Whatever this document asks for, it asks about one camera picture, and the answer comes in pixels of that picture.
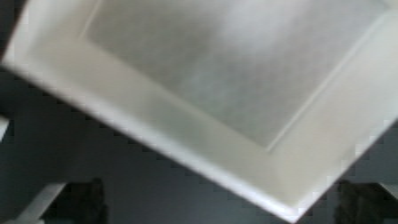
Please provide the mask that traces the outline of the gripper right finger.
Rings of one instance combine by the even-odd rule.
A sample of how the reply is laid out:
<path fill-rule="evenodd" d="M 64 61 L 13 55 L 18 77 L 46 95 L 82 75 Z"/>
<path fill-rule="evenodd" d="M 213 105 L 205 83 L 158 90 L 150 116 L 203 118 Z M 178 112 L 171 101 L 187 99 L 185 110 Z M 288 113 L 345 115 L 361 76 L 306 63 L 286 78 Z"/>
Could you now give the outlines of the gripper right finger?
<path fill-rule="evenodd" d="M 398 224 L 398 198 L 381 183 L 338 183 L 334 224 Z"/>

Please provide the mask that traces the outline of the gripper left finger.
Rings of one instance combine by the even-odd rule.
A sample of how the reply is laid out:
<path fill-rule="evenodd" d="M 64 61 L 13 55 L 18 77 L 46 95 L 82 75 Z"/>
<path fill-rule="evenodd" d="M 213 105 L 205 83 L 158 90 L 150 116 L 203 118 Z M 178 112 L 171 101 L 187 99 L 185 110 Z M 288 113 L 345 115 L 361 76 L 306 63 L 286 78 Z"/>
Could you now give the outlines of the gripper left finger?
<path fill-rule="evenodd" d="M 109 224 L 102 179 L 48 184 L 16 220 L 22 224 Z"/>

